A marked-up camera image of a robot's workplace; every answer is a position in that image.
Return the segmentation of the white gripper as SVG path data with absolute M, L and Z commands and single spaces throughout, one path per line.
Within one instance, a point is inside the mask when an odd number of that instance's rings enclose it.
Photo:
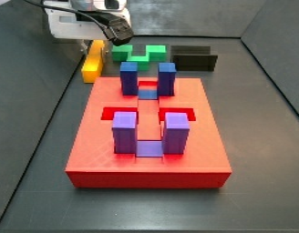
M 130 26 L 128 0 L 46 0 L 51 34 L 56 38 L 108 40 L 103 29 L 102 15 L 112 14 L 127 19 Z

